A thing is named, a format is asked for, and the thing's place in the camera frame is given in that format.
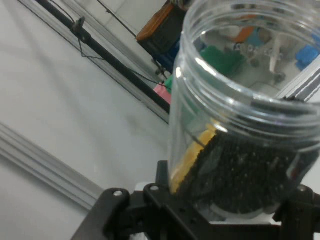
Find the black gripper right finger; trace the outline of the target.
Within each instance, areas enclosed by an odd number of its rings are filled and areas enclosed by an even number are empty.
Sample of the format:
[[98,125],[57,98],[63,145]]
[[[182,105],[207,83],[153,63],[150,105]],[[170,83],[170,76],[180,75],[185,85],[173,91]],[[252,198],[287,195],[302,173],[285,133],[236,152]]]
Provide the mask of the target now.
[[313,240],[320,232],[320,195],[299,185],[273,216],[280,240]]

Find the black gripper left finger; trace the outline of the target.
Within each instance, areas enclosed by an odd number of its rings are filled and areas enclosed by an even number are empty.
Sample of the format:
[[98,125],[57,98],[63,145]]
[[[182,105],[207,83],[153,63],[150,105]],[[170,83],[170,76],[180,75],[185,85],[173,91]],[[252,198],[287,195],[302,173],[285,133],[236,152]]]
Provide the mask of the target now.
[[105,190],[77,229],[74,240],[209,240],[210,224],[189,204],[169,194],[168,163],[157,163],[154,183],[129,193]]

